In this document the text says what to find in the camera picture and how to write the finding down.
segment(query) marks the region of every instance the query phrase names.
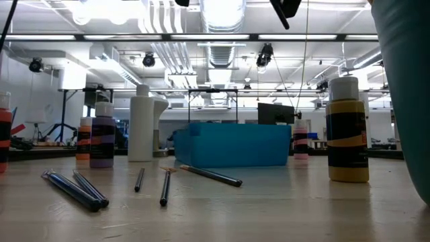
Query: black monitor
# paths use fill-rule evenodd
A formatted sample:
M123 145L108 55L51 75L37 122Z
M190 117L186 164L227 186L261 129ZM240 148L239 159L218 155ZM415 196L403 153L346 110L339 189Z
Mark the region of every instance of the black monitor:
M294 107L258 103L258 124L294 123Z

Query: purple paint bottle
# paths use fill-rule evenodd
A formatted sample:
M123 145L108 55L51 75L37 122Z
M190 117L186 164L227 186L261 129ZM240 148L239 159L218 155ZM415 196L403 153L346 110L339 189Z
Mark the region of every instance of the purple paint bottle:
M95 118L91 127L91 150L89 166L91 168L108 168L114 166L115 153L115 120L114 104L97 102Z

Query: paintbrush handle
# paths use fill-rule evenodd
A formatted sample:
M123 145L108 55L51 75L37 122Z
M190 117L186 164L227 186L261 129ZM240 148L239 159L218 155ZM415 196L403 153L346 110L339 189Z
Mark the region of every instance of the paintbrush handle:
M139 176L137 177L136 185L134 186L134 191L139 192L140 186L142 185L143 173L145 172L145 168L140 168Z
M160 205L166 206L169 199L169 187L170 187L170 171L166 171L166 176L164 177L163 192L161 193Z
M73 171L73 177L83 190L101 202L102 208L105 208L109 205L109 200L101 192L99 192L99 190L97 190L97 188L95 188L93 184L87 180L87 178L81 175L78 171Z
M97 212L101 208L101 203L99 200L93 198L91 195L61 174L53 172L48 175L48 179L54 185L88 208L90 211Z
M198 175L202 175L202 176L207 177L207 178L215 179L219 182L223 182L225 184L232 185L235 187L240 187L242 185L242 181L239 179L228 177L226 175L221 175L221 174L213 172L213 171L206 171L206 170L195 168L195 167L192 167L189 165L181 165L181 169L190 171L192 173L196 173Z

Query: black cable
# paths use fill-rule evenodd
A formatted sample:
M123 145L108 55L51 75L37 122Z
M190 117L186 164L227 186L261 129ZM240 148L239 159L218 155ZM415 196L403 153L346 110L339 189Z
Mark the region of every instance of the black cable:
M277 65L277 61L276 61L276 57L275 57L275 55L273 55L273 59L274 59L274 61L275 61L275 65L276 65L277 72L278 72L278 73L279 73L279 75L280 75L279 77L281 78L282 84L284 85L284 89L285 89L285 91L286 91L286 93L287 93L287 97L288 97L288 99L290 100L291 106L294 108L294 104L293 104L293 102L291 101L290 94L288 94L288 90L287 90L287 86L285 85L284 78L282 77L282 74L281 74L280 68L279 68L279 67L278 67L278 65Z
M13 14L15 13L16 5L18 4L18 0L13 0L11 9L9 11L9 15L7 16L5 27L3 28L3 32L0 37L0 54L3 50L3 44L5 43L7 31L9 31L9 26L11 25Z

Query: blue plastic container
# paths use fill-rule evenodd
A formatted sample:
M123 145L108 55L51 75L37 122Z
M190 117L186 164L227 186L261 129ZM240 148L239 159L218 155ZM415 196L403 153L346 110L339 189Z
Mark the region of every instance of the blue plastic container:
M291 126L193 123L173 136L176 160L194 167L285 165Z

